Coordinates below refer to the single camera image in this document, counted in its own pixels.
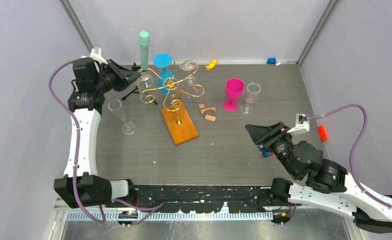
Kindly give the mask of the clear wine glass front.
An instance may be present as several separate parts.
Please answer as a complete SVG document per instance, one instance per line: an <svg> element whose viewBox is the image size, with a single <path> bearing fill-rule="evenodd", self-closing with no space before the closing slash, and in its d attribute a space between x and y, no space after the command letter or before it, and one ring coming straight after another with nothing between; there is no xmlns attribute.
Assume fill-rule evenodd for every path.
<svg viewBox="0 0 392 240"><path fill-rule="evenodd" d="M247 85L244 100L245 104L240 106L240 111L243 115L251 115L254 112L253 104L257 102L261 92L261 86L258 83L251 82Z"/></svg>

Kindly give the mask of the pink plastic wine glass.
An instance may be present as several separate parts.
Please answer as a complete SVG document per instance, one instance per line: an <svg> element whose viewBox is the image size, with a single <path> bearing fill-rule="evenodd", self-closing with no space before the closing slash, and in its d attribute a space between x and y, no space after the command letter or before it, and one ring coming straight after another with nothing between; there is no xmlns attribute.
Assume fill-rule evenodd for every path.
<svg viewBox="0 0 392 240"><path fill-rule="evenodd" d="M237 100L242 95L245 89L245 83L238 78L231 78L225 85L225 94L227 100L224 102L223 107L226 111L234 112L238 108Z"/></svg>

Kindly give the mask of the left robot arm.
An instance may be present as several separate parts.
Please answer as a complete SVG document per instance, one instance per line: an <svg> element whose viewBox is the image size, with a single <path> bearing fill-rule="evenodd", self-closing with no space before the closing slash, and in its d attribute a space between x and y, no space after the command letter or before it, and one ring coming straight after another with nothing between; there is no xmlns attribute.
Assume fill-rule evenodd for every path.
<svg viewBox="0 0 392 240"><path fill-rule="evenodd" d="M73 92L60 105L71 117L71 145L64 175L54 180L54 190L72 209L106 205L116 198L131 207L137 200L131 180L110 181L98 175L96 141L105 94L129 87L140 77L140 67L134 64L127 69L111 59L101 63L91 57L70 64Z"/></svg>

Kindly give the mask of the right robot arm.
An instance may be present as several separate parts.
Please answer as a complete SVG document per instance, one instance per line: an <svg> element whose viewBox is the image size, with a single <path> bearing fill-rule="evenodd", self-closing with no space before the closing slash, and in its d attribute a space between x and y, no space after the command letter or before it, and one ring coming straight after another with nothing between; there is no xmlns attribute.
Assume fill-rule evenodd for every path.
<svg viewBox="0 0 392 240"><path fill-rule="evenodd" d="M321 150L306 141L292 142L293 136L309 131L307 120L297 120L293 128L279 122L247 124L245 129L261 151L274 153L293 179L273 179L269 192L272 203L313 206L350 219L364 231L392 233L392 195L372 191L380 202L373 200L347 169L324 158Z"/></svg>

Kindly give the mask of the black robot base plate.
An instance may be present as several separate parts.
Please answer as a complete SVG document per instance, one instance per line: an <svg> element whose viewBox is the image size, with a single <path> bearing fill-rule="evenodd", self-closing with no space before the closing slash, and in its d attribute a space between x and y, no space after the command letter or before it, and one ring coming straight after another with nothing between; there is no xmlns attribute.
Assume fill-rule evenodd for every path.
<svg viewBox="0 0 392 240"><path fill-rule="evenodd" d="M125 207L127 204L139 208L159 206L160 213L207 214L217 213L224 207L232 214L264 213L295 210L289 203L272 199L267 186L240 185L134 185L130 193L104 205L107 208Z"/></svg>

